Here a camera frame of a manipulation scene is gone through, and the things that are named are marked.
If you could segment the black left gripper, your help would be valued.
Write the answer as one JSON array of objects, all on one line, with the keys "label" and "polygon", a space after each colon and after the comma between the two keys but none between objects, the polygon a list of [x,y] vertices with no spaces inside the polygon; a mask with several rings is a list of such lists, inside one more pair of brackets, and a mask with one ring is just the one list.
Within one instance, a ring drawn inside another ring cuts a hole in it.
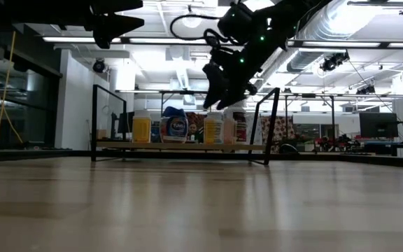
[{"label": "black left gripper", "polygon": [[113,39],[144,26],[144,20],[124,15],[99,15],[92,24],[92,12],[117,13],[143,7],[142,0],[14,0],[14,18],[20,22],[93,29],[100,48],[110,48]]}]

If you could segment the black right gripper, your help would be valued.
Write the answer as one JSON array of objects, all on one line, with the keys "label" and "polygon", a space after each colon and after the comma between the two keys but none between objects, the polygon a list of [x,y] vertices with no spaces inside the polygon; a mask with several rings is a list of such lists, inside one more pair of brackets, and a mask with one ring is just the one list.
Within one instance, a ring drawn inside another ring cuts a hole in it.
[{"label": "black right gripper", "polygon": [[211,50],[211,59],[203,67],[208,79],[208,91],[204,108],[219,102],[216,109],[222,110],[253,96],[257,88],[249,80],[262,69],[262,65],[278,49],[275,34],[252,36],[241,50],[218,47]]}]

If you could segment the white bottle red label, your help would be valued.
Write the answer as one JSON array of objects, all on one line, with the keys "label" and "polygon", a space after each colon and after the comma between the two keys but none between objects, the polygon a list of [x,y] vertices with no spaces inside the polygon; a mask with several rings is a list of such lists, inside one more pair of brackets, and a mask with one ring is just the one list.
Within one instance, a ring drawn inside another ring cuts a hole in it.
[{"label": "white bottle red label", "polygon": [[246,110],[242,107],[230,106],[225,109],[225,115],[236,123],[236,142],[245,144],[247,142]]}]

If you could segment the reddish translucent pill vial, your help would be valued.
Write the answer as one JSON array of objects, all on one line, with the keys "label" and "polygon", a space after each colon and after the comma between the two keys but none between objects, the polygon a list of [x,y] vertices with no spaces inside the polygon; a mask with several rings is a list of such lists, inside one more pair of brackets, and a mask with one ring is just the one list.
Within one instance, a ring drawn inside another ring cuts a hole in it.
[{"label": "reddish translucent pill vial", "polygon": [[236,120],[233,118],[224,119],[224,144],[235,144],[236,143]]}]

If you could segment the orange translucent pill vial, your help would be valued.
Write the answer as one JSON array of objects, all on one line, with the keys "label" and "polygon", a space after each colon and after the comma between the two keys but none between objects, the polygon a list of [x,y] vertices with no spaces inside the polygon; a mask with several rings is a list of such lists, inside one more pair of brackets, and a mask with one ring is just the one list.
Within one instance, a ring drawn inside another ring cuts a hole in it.
[{"label": "orange translucent pill vial", "polygon": [[223,143],[223,121],[216,118],[205,118],[204,120],[204,143]]},{"label": "orange translucent pill vial", "polygon": [[133,118],[132,141],[134,143],[150,143],[151,138],[151,118],[136,117]]}]

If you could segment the blue Tums bottle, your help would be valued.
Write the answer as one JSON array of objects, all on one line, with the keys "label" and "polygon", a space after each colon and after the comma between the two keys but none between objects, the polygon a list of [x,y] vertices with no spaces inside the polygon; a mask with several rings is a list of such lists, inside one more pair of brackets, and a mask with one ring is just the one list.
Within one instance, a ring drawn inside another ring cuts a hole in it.
[{"label": "blue Tums bottle", "polygon": [[183,109],[165,108],[160,120],[162,143],[184,144],[188,135],[188,119]]}]

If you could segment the person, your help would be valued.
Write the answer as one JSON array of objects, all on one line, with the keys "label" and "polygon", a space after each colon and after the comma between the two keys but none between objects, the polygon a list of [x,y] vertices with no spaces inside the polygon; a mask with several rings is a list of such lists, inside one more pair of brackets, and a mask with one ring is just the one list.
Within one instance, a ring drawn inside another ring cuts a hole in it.
[{"label": "person", "polygon": [[188,141],[199,141],[198,127],[195,123],[190,124],[188,127]]}]

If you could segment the floral patterned cloth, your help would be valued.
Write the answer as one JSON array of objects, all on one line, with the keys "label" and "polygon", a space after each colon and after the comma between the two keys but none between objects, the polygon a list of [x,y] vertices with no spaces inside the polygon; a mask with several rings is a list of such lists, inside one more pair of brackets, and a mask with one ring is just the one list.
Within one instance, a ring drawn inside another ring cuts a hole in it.
[{"label": "floral patterned cloth", "polygon": [[[262,143],[267,144],[268,134],[270,132],[270,117],[261,116],[261,126],[262,126]],[[293,126],[293,117],[288,116],[276,116],[274,125],[274,133],[272,137],[271,153],[276,154],[279,150],[279,146],[283,143],[285,139],[294,139],[295,130]]]}]

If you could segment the black domed object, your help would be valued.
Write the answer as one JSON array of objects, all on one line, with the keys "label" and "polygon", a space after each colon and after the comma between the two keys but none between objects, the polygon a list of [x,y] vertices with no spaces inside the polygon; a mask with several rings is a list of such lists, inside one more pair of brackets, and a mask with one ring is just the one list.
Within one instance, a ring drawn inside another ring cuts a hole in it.
[{"label": "black domed object", "polygon": [[283,143],[279,146],[279,151],[280,154],[290,154],[290,155],[294,155],[294,154],[298,154],[298,150],[296,147],[294,147],[291,144],[288,143]]}]

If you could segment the black computer monitor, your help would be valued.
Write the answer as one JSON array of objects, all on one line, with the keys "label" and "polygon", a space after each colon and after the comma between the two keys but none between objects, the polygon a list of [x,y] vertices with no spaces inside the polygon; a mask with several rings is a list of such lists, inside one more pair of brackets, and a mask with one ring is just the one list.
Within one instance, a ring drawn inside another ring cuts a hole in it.
[{"label": "black computer monitor", "polygon": [[359,113],[360,136],[362,138],[398,137],[397,115],[395,113]]}]

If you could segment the black background table frame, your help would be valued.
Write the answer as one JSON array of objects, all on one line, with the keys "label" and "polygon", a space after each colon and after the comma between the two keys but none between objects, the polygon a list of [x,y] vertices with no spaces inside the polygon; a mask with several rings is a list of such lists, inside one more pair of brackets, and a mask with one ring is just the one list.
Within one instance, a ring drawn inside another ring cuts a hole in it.
[{"label": "black background table frame", "polygon": [[291,102],[299,100],[304,100],[306,102],[309,101],[317,101],[321,100],[323,105],[329,106],[330,108],[330,117],[331,117],[331,126],[332,126],[332,140],[335,141],[336,139],[336,123],[335,123],[335,98],[333,94],[325,94],[325,93],[283,93],[282,96],[284,97],[285,101],[285,117],[288,117],[288,100],[292,97]]},{"label": "black background table frame", "polygon": [[207,95],[208,91],[202,90],[160,90],[161,94],[161,107],[160,107],[160,115],[163,115],[164,112],[164,104],[167,102],[164,100],[165,94],[178,94],[178,95]]}]

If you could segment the wooden shelf black metal frame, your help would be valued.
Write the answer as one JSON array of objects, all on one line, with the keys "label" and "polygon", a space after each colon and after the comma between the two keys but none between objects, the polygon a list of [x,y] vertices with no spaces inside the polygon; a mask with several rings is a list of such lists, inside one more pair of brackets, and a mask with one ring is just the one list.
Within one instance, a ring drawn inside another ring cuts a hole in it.
[{"label": "wooden shelf black metal frame", "polygon": [[[92,88],[92,123],[90,126],[90,158],[96,162],[105,158],[162,158],[179,159],[178,151],[188,151],[187,157],[194,160],[247,160],[260,165],[268,165],[272,160],[271,147],[273,146],[273,135],[280,89],[275,87],[266,94],[255,107],[253,118],[252,134],[249,144],[204,144],[204,143],[134,143],[126,140],[126,134],[122,135],[122,140],[98,140],[97,138],[97,102],[98,91],[119,99],[123,103],[123,111],[127,111],[127,101],[115,93],[100,85]],[[270,115],[269,133],[265,145],[255,145],[255,130],[257,128],[258,113],[260,105],[272,98],[273,105]]]}]

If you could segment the round silver ventilation duct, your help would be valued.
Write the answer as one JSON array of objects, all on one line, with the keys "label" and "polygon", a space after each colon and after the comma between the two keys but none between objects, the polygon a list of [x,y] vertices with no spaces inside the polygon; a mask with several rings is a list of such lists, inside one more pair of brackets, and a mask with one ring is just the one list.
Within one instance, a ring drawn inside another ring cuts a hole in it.
[{"label": "round silver ventilation duct", "polygon": [[[342,24],[348,0],[333,0],[319,10],[297,35],[301,40],[342,40],[352,33]],[[287,64],[287,71],[301,72],[321,56],[320,52],[304,52],[301,48]]]}]

